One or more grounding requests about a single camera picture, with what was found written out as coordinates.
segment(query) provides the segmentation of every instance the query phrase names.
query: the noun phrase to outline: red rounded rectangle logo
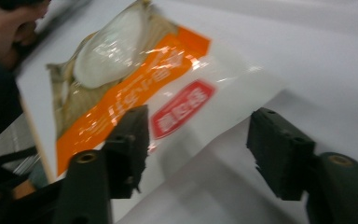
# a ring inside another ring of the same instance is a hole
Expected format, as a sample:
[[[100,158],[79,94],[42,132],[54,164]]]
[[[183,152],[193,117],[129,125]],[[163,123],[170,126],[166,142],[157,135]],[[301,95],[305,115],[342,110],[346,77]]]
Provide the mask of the red rounded rectangle logo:
[[[193,117],[213,96],[215,87],[196,80],[184,87],[151,117],[156,139],[165,137]]]

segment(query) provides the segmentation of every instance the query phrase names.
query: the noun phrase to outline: table surface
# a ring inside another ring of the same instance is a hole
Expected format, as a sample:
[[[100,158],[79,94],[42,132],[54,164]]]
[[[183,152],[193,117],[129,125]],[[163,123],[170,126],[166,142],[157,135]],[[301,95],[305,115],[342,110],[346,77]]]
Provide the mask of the table surface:
[[[50,15],[71,0],[53,1]],[[94,0],[76,10],[24,62],[18,84],[31,115],[49,112],[46,63],[69,59],[84,36],[131,1]],[[358,160],[358,1],[157,0],[168,18],[236,49],[289,81],[266,104],[318,143]],[[30,118],[35,127],[53,123]],[[304,203],[281,202],[245,147],[248,120],[223,133],[118,223],[307,223]],[[36,139],[54,148],[54,133]],[[221,148],[230,148],[223,152]]]

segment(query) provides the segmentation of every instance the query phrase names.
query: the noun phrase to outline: food package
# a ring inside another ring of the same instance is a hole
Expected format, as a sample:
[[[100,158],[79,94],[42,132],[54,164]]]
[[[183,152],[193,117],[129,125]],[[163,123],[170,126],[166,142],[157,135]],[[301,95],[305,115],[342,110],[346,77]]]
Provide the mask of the food package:
[[[127,110],[148,105],[151,142],[142,194],[125,209],[114,206],[119,210],[115,217],[284,86],[223,44],[167,20],[141,0],[86,37],[68,62],[48,69],[57,175],[77,152],[100,148]]]

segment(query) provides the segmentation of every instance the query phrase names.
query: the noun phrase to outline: human hand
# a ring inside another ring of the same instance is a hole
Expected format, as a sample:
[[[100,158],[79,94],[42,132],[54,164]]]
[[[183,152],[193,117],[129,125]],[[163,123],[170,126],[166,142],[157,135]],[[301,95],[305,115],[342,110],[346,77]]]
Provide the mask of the human hand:
[[[12,68],[18,59],[13,43],[27,46],[35,41],[35,21],[46,14],[48,3],[46,0],[35,6],[18,7],[12,11],[0,8],[0,63],[6,68]]]

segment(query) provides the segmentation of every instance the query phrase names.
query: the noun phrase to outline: person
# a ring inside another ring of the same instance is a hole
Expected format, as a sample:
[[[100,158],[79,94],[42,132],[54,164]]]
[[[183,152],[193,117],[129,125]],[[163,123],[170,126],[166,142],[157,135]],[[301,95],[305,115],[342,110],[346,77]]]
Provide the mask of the person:
[[[13,46],[15,43],[22,46],[34,43],[35,22],[45,16],[48,3],[46,0],[11,11],[0,8],[0,133],[22,113],[19,90],[10,72],[19,60],[19,54]]]

